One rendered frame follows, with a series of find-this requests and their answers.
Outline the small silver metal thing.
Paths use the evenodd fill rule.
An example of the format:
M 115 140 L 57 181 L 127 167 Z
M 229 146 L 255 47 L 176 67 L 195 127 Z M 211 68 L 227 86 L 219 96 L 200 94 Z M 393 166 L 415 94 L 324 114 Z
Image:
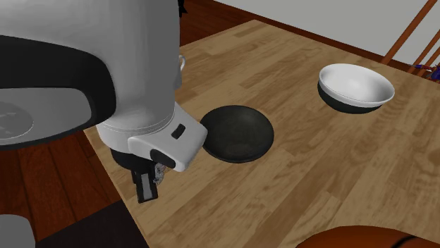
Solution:
M 159 185 L 163 181 L 166 169 L 167 169 L 167 167 L 161 163 L 157 163 L 154 166 L 154 183 L 155 183 L 155 185 Z

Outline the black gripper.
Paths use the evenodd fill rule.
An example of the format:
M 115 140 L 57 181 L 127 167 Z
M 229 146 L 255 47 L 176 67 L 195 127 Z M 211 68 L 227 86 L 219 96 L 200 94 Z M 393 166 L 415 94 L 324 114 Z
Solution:
M 110 149 L 114 161 L 131 172 L 135 184 L 138 203 L 148 202 L 158 198 L 155 174 L 151 172 L 157 162 L 134 154 L 128 154 Z

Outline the white bowl with black outside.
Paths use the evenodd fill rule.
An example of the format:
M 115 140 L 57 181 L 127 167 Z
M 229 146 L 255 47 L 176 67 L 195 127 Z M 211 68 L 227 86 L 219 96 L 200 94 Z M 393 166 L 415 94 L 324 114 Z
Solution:
M 335 63 L 319 72 L 321 99 L 342 113 L 364 114 L 393 99 L 395 88 L 383 75 L 362 66 Z

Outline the brown wooden chair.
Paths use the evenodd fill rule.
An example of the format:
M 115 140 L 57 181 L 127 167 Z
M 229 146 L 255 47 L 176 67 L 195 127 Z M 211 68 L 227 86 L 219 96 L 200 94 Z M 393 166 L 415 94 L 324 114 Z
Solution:
M 413 18 L 410 24 L 405 28 L 400 37 L 395 41 L 393 46 L 389 49 L 386 55 L 380 60 L 380 63 L 388 65 L 393 57 L 397 54 L 400 48 L 405 44 L 411 34 L 420 25 L 422 20 L 427 16 L 427 14 L 432 10 L 438 0 L 427 0 L 424 6 L 420 9 L 417 15 Z M 426 55 L 432 50 L 434 45 L 440 40 L 440 28 L 436 31 L 435 35 L 429 41 L 428 45 L 422 50 L 420 55 L 414 61 L 415 64 L 420 64 Z

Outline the black shallow bowl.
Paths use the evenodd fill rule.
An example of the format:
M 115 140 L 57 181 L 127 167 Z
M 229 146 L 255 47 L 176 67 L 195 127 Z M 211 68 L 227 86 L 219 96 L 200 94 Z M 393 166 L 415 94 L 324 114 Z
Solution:
M 264 156 L 274 142 L 269 119 L 248 106 L 221 106 L 205 114 L 200 123 L 207 129 L 204 150 L 221 161 L 255 161 Z

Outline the orange round ball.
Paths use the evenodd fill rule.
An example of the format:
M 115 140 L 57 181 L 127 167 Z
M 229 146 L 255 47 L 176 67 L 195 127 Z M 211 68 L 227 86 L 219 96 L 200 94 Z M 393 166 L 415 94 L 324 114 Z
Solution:
M 296 248 L 440 248 L 440 244 L 390 228 L 350 225 L 319 232 Z

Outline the dark robot stand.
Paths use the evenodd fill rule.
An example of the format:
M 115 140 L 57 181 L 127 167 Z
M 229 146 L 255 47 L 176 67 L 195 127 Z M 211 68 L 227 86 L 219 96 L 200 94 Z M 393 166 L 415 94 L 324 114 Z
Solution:
M 123 201 L 36 243 L 35 248 L 150 248 Z

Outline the wooden table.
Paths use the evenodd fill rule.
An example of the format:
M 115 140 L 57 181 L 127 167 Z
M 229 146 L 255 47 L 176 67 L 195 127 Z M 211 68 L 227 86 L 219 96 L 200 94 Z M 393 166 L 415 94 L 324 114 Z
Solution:
M 95 128 L 86 135 L 150 248 L 295 248 L 341 225 L 394 228 L 440 242 L 440 85 L 257 20 L 187 44 L 176 99 L 194 118 L 245 105 L 274 143 L 242 164 L 200 151 L 139 204 L 130 173 Z M 389 79 L 371 113 L 327 106 L 319 71 L 352 63 Z

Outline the blue and red toy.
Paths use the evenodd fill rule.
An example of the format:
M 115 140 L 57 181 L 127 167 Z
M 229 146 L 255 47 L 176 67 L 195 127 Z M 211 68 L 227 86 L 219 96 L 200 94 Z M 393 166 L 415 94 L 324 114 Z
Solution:
M 428 70 L 429 73 L 426 75 L 425 79 L 440 84 L 440 64 L 436 66 L 426 66 L 426 65 L 418 64 L 418 65 L 411 65 L 411 67 L 421 70 Z

